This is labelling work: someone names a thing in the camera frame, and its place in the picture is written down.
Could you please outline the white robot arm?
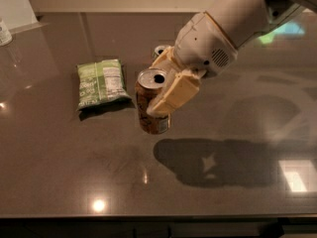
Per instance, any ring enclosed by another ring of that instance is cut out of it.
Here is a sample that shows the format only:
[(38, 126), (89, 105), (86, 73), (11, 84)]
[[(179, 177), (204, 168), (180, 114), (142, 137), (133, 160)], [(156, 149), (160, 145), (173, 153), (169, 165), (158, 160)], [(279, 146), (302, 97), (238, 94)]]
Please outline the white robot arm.
[(167, 76), (147, 113), (164, 117), (174, 112), (197, 94), (203, 76), (218, 75), (237, 59), (240, 48), (305, 9), (316, 11), (317, 0), (216, 0), (194, 15), (174, 45), (153, 62)]

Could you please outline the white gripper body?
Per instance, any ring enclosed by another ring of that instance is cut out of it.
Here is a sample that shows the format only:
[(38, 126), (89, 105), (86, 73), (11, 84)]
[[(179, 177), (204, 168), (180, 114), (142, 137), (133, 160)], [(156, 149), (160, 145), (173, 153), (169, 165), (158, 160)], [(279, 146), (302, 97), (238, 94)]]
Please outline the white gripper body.
[(209, 14), (198, 13), (179, 31), (173, 56), (182, 66), (214, 77), (237, 59), (238, 51)]

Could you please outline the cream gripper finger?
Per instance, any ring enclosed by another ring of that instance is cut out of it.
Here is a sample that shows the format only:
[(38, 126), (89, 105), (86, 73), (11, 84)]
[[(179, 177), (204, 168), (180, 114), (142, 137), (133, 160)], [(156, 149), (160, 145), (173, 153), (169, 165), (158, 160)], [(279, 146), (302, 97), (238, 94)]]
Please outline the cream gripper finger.
[(160, 54), (149, 67), (154, 81), (157, 83), (173, 83), (180, 68), (173, 55), (174, 47), (159, 47)]
[(193, 98), (199, 88), (200, 78), (191, 70), (179, 72), (174, 82), (166, 83), (150, 102), (147, 113), (153, 117), (165, 117)]

